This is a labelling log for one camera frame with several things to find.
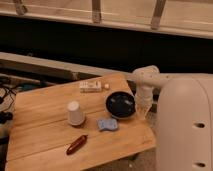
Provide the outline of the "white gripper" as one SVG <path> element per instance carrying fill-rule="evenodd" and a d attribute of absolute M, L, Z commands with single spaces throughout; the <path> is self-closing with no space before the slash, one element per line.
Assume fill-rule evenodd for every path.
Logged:
<path fill-rule="evenodd" d="M 153 103 L 153 88 L 150 86 L 137 86 L 135 94 L 135 102 L 139 106 L 136 106 L 136 115 L 142 120 L 146 119 L 149 109 Z"/>

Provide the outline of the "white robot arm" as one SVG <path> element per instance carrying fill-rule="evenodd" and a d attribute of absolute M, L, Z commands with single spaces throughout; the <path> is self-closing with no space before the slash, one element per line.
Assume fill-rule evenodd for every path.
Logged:
<path fill-rule="evenodd" d="M 132 73 L 135 102 L 145 117 L 160 91 L 157 171 L 213 171 L 213 74 L 162 73 L 152 65 Z"/>

